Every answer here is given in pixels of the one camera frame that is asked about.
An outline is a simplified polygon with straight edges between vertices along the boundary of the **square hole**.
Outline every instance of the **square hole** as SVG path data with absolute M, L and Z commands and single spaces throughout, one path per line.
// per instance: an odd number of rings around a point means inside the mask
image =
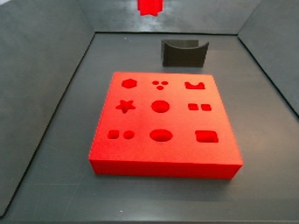
M 189 109 L 189 110 L 199 110 L 199 106 L 198 106 L 198 104 L 196 104 L 196 103 L 189 103 L 189 104 L 188 104 L 188 109 Z
M 211 105 L 210 104 L 202 104 L 200 109 L 204 111 L 211 111 Z
M 196 141 L 199 143 L 218 143 L 219 142 L 218 133 L 214 130 L 196 130 L 195 135 L 196 135 Z

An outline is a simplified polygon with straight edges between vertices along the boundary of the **black curved block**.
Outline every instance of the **black curved block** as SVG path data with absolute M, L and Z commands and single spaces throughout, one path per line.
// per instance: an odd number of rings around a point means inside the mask
M 163 39 L 164 67 L 203 67 L 210 42 L 199 46 L 196 39 Z

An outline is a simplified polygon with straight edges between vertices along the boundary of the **gray wall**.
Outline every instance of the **gray wall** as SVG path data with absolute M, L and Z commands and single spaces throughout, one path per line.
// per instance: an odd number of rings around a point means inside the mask
M 96 32 L 238 34 L 260 0 L 164 0 L 157 17 L 140 17 L 136 0 L 79 0 Z
M 9 0 L 0 0 L 0 4 L 7 3 Z
M 76 1 L 0 6 L 0 216 L 92 37 Z
M 299 115 L 299 1 L 263 0 L 239 38 Z

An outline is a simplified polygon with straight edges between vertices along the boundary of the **shape sorter block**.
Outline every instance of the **shape sorter block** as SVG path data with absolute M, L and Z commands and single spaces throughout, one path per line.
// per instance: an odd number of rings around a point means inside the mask
M 116 72 L 88 160 L 96 174 L 232 179 L 243 161 L 212 76 Z

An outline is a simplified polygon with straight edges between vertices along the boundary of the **circular hole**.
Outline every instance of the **circular hole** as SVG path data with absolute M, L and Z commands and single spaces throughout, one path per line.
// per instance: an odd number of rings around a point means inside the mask
M 149 133 L 149 137 L 156 141 L 156 142 L 167 142 L 173 138 L 173 134 L 169 130 L 167 129 L 155 129 Z
M 132 130 L 127 130 L 125 132 L 124 132 L 124 139 L 131 139 L 131 138 L 133 138 L 135 137 L 135 132 L 132 131 Z
M 169 103 L 167 101 L 155 101 L 152 103 L 152 110 L 156 113 L 164 113 L 169 109 Z

